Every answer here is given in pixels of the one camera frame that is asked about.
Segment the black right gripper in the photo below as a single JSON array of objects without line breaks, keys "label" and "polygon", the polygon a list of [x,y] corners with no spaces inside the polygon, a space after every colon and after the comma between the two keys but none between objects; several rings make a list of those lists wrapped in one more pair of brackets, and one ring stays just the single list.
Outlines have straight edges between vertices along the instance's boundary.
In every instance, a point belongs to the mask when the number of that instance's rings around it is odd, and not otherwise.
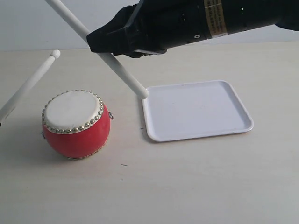
[{"label": "black right gripper", "polygon": [[174,47],[228,34],[226,0],[141,0],[137,4],[137,49],[113,46],[114,56],[158,56]]}]

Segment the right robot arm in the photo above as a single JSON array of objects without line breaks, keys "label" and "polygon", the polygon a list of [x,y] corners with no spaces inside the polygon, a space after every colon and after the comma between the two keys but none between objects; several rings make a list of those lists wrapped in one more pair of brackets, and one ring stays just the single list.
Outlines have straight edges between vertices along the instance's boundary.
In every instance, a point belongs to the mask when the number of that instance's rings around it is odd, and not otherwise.
[{"label": "right robot arm", "polygon": [[140,58],[270,25],[298,31],[298,1],[141,0],[86,39],[94,53]]}]

